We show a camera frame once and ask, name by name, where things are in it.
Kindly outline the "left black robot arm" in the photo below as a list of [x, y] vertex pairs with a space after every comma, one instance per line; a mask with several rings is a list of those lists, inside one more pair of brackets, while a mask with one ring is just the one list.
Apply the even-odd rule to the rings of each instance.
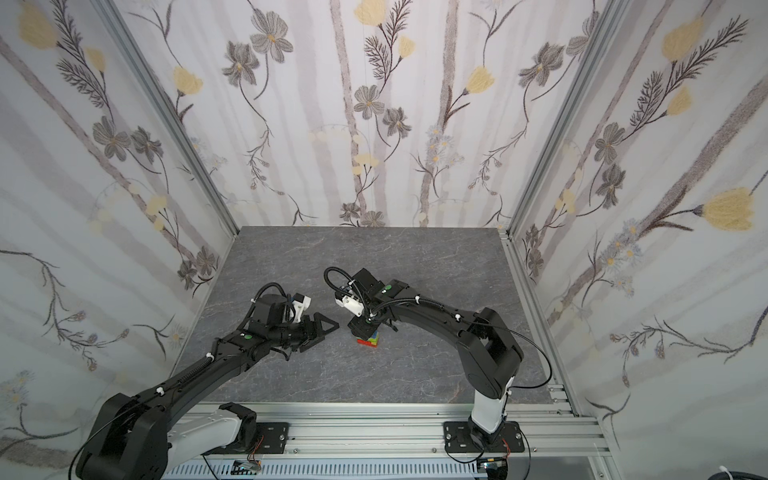
[[286, 297], [252, 300], [244, 320], [180, 373], [133, 396], [116, 394], [101, 407], [74, 455], [71, 479], [160, 479], [199, 455], [252, 454], [286, 427], [262, 424], [252, 409], [228, 402], [201, 420], [185, 415], [229, 380], [271, 353], [304, 352], [337, 330], [321, 313], [301, 313]]

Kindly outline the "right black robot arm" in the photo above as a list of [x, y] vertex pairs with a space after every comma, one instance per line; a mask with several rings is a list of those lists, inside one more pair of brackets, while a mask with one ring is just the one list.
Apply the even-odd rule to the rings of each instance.
[[384, 324], [394, 327], [403, 321], [451, 344], [474, 389], [468, 419], [472, 443], [488, 447], [500, 437], [507, 399], [524, 353], [495, 310], [448, 306], [400, 280], [384, 283], [366, 269], [334, 291], [336, 303], [352, 313], [348, 327], [360, 340], [372, 337]]

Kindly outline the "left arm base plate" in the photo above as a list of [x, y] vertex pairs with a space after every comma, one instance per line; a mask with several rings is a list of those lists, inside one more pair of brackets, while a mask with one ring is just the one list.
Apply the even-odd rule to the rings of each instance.
[[288, 422], [259, 422], [244, 428], [243, 450], [249, 455], [283, 454], [289, 439]]

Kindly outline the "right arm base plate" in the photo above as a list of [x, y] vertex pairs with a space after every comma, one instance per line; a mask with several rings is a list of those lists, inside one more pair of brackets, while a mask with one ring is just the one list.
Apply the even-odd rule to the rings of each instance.
[[527, 450], [517, 422], [502, 422], [499, 428], [487, 433], [467, 421], [448, 421], [442, 424], [443, 439], [448, 453], [524, 453]]

